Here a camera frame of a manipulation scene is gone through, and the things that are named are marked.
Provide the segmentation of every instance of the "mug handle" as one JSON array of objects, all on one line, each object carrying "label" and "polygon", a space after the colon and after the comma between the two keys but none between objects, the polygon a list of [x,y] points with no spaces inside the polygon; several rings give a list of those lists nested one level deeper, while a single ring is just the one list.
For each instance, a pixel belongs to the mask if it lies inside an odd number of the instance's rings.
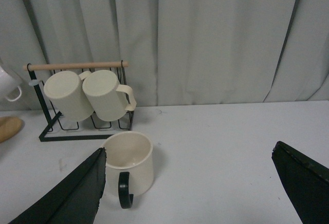
[{"label": "mug handle", "polygon": [[84,71],[83,73],[79,74],[81,80],[86,79],[91,74],[90,71]]},{"label": "mug handle", "polygon": [[134,194],[129,194],[129,175],[129,172],[121,172],[119,176],[118,193],[123,209],[130,209],[134,200]]},{"label": "mug handle", "polygon": [[20,94],[19,94],[19,96],[18,97],[16,97],[16,98],[14,98],[14,99],[10,99],[9,97],[5,97],[8,101],[10,101],[10,102],[14,102],[14,101],[17,101],[21,96],[22,96],[22,89],[21,89],[21,87],[20,86],[17,86],[17,88],[19,89],[19,91],[20,91]]},{"label": "mug handle", "polygon": [[137,103],[136,103],[136,100],[134,98],[133,89],[128,85],[119,84],[116,91],[123,92],[123,93],[126,93],[128,95],[130,104],[128,104],[125,107],[125,110],[134,111],[135,108],[136,108]]}]

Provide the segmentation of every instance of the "gray curtain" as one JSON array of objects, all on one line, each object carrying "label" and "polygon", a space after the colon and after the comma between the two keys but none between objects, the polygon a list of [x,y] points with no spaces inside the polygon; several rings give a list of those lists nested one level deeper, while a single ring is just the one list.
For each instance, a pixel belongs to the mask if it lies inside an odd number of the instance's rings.
[{"label": "gray curtain", "polygon": [[[0,63],[129,61],[138,106],[329,98],[329,0],[0,0]],[[48,72],[37,72],[47,80]]]}]

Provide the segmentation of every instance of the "white mug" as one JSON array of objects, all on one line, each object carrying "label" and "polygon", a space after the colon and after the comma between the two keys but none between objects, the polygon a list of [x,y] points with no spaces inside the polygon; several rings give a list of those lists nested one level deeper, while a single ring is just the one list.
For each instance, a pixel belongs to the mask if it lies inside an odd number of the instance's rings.
[{"label": "white mug", "polygon": [[80,75],[73,71],[60,71],[45,83],[45,95],[71,121],[85,120],[94,112],[82,90],[82,81],[89,75],[89,71]]},{"label": "white mug", "polygon": [[133,196],[143,194],[153,183],[153,143],[144,134],[129,131],[109,137],[102,147],[109,192],[119,197],[123,209],[131,208]]},{"label": "white mug", "polygon": [[84,80],[82,89],[101,120],[118,120],[127,111],[136,108],[133,89],[120,84],[118,77],[112,71],[93,72]]},{"label": "white mug", "polygon": [[[0,66],[0,97],[5,97],[10,102],[18,100],[22,96],[21,83],[22,80],[18,75],[6,67]],[[20,91],[18,97],[14,99],[7,97],[16,88]]]}]

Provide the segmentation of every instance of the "wooden dowel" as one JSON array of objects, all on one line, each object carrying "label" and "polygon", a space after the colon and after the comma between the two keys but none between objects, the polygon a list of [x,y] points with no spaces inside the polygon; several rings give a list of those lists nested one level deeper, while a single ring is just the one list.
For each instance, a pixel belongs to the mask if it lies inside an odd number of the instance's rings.
[{"label": "wooden dowel", "polygon": [[[122,62],[123,67],[128,67],[128,61]],[[82,68],[110,68],[121,67],[121,62],[90,62],[90,63],[67,63],[67,64],[46,64],[46,65],[29,65],[30,71],[39,70],[67,70]],[[23,70],[27,71],[27,66],[23,66]]]}]

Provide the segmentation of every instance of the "wooden cutting board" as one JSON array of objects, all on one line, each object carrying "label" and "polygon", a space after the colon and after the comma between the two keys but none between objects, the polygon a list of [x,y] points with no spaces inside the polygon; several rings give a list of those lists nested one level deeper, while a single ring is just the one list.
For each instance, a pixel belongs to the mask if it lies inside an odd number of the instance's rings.
[{"label": "wooden cutting board", "polygon": [[16,135],[23,125],[18,117],[0,117],[0,143]]}]

